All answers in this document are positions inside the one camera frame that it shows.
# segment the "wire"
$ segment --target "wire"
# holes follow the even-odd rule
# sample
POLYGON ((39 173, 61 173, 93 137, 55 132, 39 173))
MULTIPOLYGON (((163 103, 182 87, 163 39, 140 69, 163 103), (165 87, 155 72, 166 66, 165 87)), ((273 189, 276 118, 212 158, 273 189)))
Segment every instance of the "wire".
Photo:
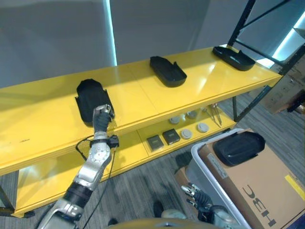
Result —
POLYGON ((79 141, 76 146, 75 146, 75 149, 77 150, 77 152, 80 153, 80 155, 82 156, 82 158, 84 158, 84 160, 86 161, 87 160, 87 157, 82 153, 82 151, 80 151, 80 149, 78 148, 78 146, 80 145, 80 143, 84 142, 84 141, 90 141, 88 138, 89 137, 93 137, 94 135, 90 135, 86 138, 84 138, 83 140, 79 141))
POLYGON ((111 168, 110 168, 110 172, 109 172, 109 175, 108 175, 108 178, 107 178, 107 181, 106 181, 107 183, 106 183, 106 185, 105 185, 105 188, 104 188, 104 190, 103 190, 103 192, 102 192, 102 194, 101 194, 101 196, 100 196, 99 201, 97 202, 96 206, 94 207, 92 213, 90 214, 89 218, 87 219, 87 221, 86 221, 86 223, 85 223, 85 225, 83 226, 82 229, 85 229, 85 228, 86 228, 87 224, 89 223, 91 217, 92 217, 93 214, 95 213, 97 207, 99 206, 99 204, 100 204, 100 202, 101 202, 101 200, 102 200, 102 198, 103 198, 103 196, 104 196, 104 194, 105 194, 105 191, 106 191, 107 186, 108 186, 108 183, 109 183, 109 178, 110 178, 110 176, 111 176, 112 168, 113 168, 115 153, 116 153, 116 147, 115 147, 114 152, 113 152, 113 160, 112 160, 112 163, 111 163, 111 168))

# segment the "robotic hand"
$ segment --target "robotic hand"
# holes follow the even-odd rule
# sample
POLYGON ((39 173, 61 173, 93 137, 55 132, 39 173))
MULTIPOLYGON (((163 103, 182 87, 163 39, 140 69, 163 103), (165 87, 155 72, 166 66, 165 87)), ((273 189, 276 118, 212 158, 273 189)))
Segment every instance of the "robotic hand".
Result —
POLYGON ((94 139, 89 156, 79 170, 65 195, 42 218, 38 229, 77 229, 83 209, 111 161, 110 149, 119 146, 118 137, 107 136, 107 127, 114 118, 110 105, 98 106, 93 112, 94 139))
POLYGON ((225 207, 213 205, 211 198, 200 190, 195 184, 189 183, 189 186, 181 186, 181 189, 195 202, 187 199, 198 210, 198 219, 203 222, 211 223, 219 228, 226 229, 245 229, 228 214, 225 207))

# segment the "shelf board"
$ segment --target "shelf board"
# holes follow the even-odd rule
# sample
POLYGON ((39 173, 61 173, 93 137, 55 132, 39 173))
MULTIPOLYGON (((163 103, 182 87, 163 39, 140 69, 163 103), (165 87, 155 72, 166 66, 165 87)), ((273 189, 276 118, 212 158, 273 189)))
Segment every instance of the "shelf board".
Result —
MULTIPOLYGON (((205 113, 198 110, 196 119, 183 119, 182 115, 181 121, 177 125, 172 125, 166 120, 120 136, 120 147, 115 155, 112 176, 166 155, 194 141, 232 128, 235 122, 220 109, 219 112, 223 122, 221 127, 217 126, 205 113), (206 133, 198 132, 196 126, 199 122, 208 124, 209 131, 206 133), (172 128, 175 128, 179 134, 184 128, 190 129, 193 132, 193 137, 189 140, 181 139, 179 142, 168 146, 161 136, 164 147, 152 152, 146 139, 156 134, 160 135, 163 131, 172 128)), ((82 145, 81 149, 84 152, 89 150, 88 146, 85 145, 82 145)), ((16 210, 13 215, 22 217, 29 210, 57 200, 64 194, 83 163, 83 158, 73 149, 68 154, 21 169, 18 180, 16 210)), ((104 171, 103 180, 109 175, 110 165, 111 163, 104 171)))
POLYGON ((75 102, 82 80, 99 81, 116 118, 109 134, 122 136, 171 116, 259 88, 281 76, 258 64, 242 72, 212 54, 212 48, 167 56, 187 79, 164 86, 149 61, 74 73, 0 89, 0 175, 67 154, 93 129, 81 120, 75 102))

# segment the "metal tongs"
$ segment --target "metal tongs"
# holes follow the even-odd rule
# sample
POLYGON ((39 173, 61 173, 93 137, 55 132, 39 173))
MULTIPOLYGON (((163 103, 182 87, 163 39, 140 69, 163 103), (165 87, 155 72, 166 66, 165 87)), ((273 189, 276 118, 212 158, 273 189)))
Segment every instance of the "metal tongs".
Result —
POLYGON ((213 122, 215 122, 216 125, 221 127, 222 121, 221 121, 221 117, 220 117, 220 114, 219 114, 219 111, 218 111, 218 105, 217 104, 212 104, 212 105, 209 105, 209 107, 211 108, 211 113, 212 114, 210 114, 208 112, 208 109, 206 107, 203 108, 202 111, 206 112, 209 115, 209 117, 213 120, 213 122))

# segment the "cardboard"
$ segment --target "cardboard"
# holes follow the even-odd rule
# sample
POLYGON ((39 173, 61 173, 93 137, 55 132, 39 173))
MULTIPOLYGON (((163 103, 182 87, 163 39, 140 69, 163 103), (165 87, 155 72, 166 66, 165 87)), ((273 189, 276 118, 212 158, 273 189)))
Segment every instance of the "cardboard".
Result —
POLYGON ((267 145, 235 167, 217 158, 213 143, 203 146, 199 156, 252 228, 284 229, 304 212, 304 187, 267 145))

